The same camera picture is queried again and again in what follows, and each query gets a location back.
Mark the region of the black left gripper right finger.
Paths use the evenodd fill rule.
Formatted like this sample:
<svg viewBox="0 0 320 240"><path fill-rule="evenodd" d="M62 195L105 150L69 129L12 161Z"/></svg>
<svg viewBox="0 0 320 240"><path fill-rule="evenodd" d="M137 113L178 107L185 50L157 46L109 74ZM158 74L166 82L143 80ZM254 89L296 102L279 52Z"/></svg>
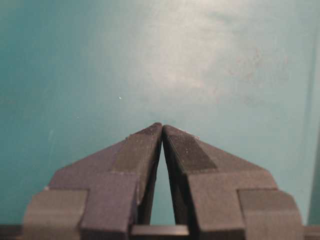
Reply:
<svg viewBox="0 0 320 240"><path fill-rule="evenodd" d="M194 239L303 239L294 198L268 170L170 125L162 141L175 222Z"/></svg>

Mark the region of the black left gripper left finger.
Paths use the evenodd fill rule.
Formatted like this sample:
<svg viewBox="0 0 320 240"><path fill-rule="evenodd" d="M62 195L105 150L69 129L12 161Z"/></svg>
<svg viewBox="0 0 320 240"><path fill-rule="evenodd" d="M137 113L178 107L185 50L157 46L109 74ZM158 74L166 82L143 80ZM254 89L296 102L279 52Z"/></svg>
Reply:
<svg viewBox="0 0 320 240"><path fill-rule="evenodd" d="M23 239L128 239L150 222L161 144L156 122L57 170L27 206Z"/></svg>

